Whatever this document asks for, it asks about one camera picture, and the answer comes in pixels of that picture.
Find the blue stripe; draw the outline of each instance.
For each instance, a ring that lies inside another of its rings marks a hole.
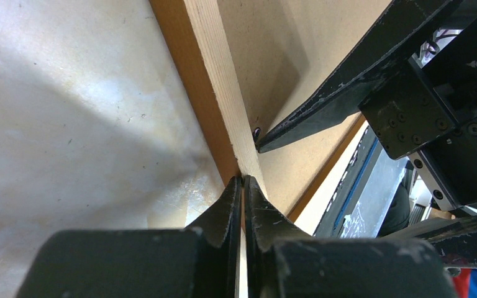
[[[359,171],[359,174],[357,175],[355,183],[353,184],[352,188],[350,189],[350,192],[348,193],[347,200],[343,204],[343,207],[341,208],[341,212],[339,212],[337,218],[335,219],[334,230],[337,228],[337,226],[341,222],[341,219],[343,218],[343,213],[347,209],[348,203],[350,203],[353,193],[355,192],[357,185],[361,181],[361,177],[363,176],[363,173],[365,172],[365,169],[368,166],[368,163],[370,162],[370,158],[372,157],[372,153],[374,153],[374,150],[376,149],[377,145],[378,145],[378,139],[376,138],[376,140],[374,140],[374,144],[372,144],[372,148],[370,148],[370,152],[368,152],[368,155],[366,156],[366,160],[365,160],[365,163],[363,163],[363,167],[361,168],[361,170]]]

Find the screw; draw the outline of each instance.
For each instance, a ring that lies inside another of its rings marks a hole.
[[[400,122],[405,122],[405,115],[403,113],[399,113],[397,115],[397,119],[400,121]]]
[[[414,142],[416,145],[420,145],[421,144],[421,138],[419,135],[413,135],[412,136],[412,142]]]
[[[436,200],[441,200],[441,199],[443,199],[443,194],[442,194],[442,192],[439,191],[438,189],[436,189],[435,191],[433,191],[432,194],[434,195],[434,197],[436,198]]]
[[[453,135],[455,135],[456,137],[459,137],[461,134],[462,134],[461,129],[453,130]]]
[[[405,142],[405,135],[400,132],[398,135],[397,135],[397,139],[400,141],[400,142]]]
[[[396,123],[396,121],[395,121],[394,119],[389,119],[389,120],[388,120],[388,124],[389,124],[390,127],[392,127],[393,129],[398,126],[398,123]]]
[[[256,129],[253,130],[253,142],[257,142],[258,138],[260,136],[260,127],[257,127]]]
[[[469,132],[470,135],[473,135],[477,137],[477,124],[476,123],[471,123],[467,127],[467,131]]]
[[[441,118],[436,120],[436,127],[438,127],[439,130],[446,130],[448,128],[447,122]]]
[[[421,169],[421,168],[423,168],[423,163],[421,162],[421,160],[415,159],[415,160],[414,160],[414,166],[415,166],[416,168]]]

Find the wood grain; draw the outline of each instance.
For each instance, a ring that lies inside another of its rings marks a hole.
[[[390,0],[218,0],[250,128],[263,133],[302,104]],[[269,200],[285,214],[357,121],[259,155]]]
[[[222,180],[252,175],[266,193],[216,0],[150,0]]]

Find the wooden board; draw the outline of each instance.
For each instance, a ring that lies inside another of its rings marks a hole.
[[[357,143],[358,140],[356,139],[356,136],[358,133],[361,131],[361,127],[365,123],[365,118],[360,115],[357,120],[353,123],[353,125],[348,129],[346,135],[344,135],[341,139],[341,142],[337,145],[335,150],[332,152],[332,154],[328,157],[328,160],[322,167],[322,169],[319,171],[319,173],[313,178],[312,182],[310,185],[308,185],[308,188],[304,191],[302,194],[301,198],[295,203],[293,208],[288,214],[288,219],[291,220],[292,222],[296,222],[296,220],[299,218],[299,216],[302,214],[303,210],[308,206],[308,203],[312,200],[313,197],[316,197],[318,195],[318,190],[323,186],[325,183],[331,183],[331,185],[334,189],[337,185],[337,182],[339,179],[334,179],[332,181],[326,181],[327,176],[332,174],[332,170],[334,167],[337,165],[338,167],[341,167],[344,169],[348,162],[345,162],[344,160],[341,161],[341,155],[345,154],[350,156],[353,153],[352,149],[347,150],[348,146],[351,145],[352,143]],[[327,201],[327,195],[322,196],[320,199],[322,201]]]
[[[216,1],[150,3],[223,182],[249,174],[265,191]]]
[[[315,91],[390,0],[218,3],[250,128],[265,133]],[[336,127],[259,155],[268,199],[280,211],[288,214],[305,195],[356,121],[353,115]]]

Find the white surface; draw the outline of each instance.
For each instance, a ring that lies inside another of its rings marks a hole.
[[[420,176],[417,177],[414,182],[414,187],[409,194],[409,199],[414,201],[415,204],[419,204],[424,207],[430,206],[430,200],[432,199],[432,193],[427,188]]]
[[[248,259],[246,249],[246,234],[240,230],[240,251],[238,264],[238,297],[248,298]]]
[[[0,297],[57,230],[181,227],[222,189],[147,0],[0,0]]]

